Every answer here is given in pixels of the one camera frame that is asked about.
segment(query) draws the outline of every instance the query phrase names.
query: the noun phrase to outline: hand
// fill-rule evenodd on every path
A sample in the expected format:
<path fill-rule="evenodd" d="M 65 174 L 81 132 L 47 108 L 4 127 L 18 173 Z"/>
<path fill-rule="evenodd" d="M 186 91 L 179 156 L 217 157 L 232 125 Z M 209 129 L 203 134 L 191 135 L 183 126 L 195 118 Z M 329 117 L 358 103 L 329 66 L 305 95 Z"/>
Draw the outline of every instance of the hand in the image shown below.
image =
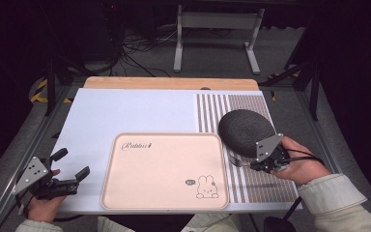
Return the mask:
<path fill-rule="evenodd" d="M 281 143 L 286 149 L 312 154 L 309 149 L 287 136 L 281 139 Z M 288 154 L 291 158 L 307 156 L 303 153 L 290 151 L 288 151 Z M 285 170 L 272 171 L 271 174 L 275 175 L 277 178 L 291 180 L 297 184 L 304 185 L 314 179 L 330 175 L 330 172 L 320 162 L 312 159 L 305 159 L 291 161 Z"/>
<path fill-rule="evenodd" d="M 52 173 L 53 176 L 56 176 L 60 173 L 60 170 L 54 170 Z M 33 197 L 29 203 L 28 218 L 35 221 L 53 222 L 57 210 L 65 198 L 66 196 L 59 196 L 51 200 L 38 200 L 36 197 Z"/>

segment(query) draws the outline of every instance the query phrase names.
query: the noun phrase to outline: round speaker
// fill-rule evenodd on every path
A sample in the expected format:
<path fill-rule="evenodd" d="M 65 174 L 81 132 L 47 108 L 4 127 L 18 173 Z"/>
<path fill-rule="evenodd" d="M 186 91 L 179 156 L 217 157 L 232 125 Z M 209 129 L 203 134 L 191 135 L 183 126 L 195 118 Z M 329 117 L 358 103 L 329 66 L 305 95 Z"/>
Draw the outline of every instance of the round speaker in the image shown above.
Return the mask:
<path fill-rule="evenodd" d="M 237 109 L 226 113 L 218 124 L 222 142 L 244 157 L 256 157 L 256 142 L 275 135 L 270 121 L 261 114 Z"/>

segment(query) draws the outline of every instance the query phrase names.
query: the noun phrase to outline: clothing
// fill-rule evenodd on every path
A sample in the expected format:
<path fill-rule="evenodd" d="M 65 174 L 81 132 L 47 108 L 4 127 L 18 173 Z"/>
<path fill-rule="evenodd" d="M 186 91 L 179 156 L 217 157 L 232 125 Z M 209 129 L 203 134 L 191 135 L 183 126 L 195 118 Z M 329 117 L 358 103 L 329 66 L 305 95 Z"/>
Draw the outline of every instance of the clothing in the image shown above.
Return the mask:
<path fill-rule="evenodd" d="M 342 174 L 331 174 L 315 179 L 301 186 L 299 194 L 315 216 L 318 231 L 369 231 L 371 232 L 371 214 L 360 204 L 366 201 L 348 177 Z M 25 220 L 16 232 L 54 232 L 61 228 L 49 223 Z M 106 217 L 99 217 L 99 232 L 133 232 Z M 182 232 L 238 232 L 241 230 L 236 215 L 200 214 L 195 215 Z"/>

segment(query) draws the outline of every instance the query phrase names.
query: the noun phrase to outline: fork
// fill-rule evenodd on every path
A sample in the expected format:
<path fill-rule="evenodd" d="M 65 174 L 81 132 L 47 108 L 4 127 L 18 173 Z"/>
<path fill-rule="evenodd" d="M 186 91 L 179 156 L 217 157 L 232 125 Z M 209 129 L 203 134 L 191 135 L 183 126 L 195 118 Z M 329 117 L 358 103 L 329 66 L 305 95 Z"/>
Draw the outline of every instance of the fork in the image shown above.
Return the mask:
<path fill-rule="evenodd" d="M 234 165 L 236 165 L 237 167 L 242 167 L 242 166 L 250 166 L 251 163 L 249 162 L 244 162 L 240 159 L 237 159 L 231 155 L 228 156 L 229 157 L 229 160 L 231 161 L 231 163 L 233 163 Z"/>

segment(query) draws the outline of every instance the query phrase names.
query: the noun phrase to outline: person's left hand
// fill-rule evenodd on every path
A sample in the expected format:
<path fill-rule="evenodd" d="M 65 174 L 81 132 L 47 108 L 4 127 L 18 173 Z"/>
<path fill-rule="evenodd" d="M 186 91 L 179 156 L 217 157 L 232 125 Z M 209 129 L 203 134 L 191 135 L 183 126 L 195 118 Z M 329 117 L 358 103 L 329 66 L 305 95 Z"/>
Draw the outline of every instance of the person's left hand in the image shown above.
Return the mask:
<path fill-rule="evenodd" d="M 53 176 L 60 173 L 60 170 L 52 171 Z M 65 200 L 66 196 L 55 197 L 51 200 L 38 200 L 33 197 L 29 203 L 28 219 L 35 221 L 44 221 L 51 223 L 56 217 L 59 206 Z"/>

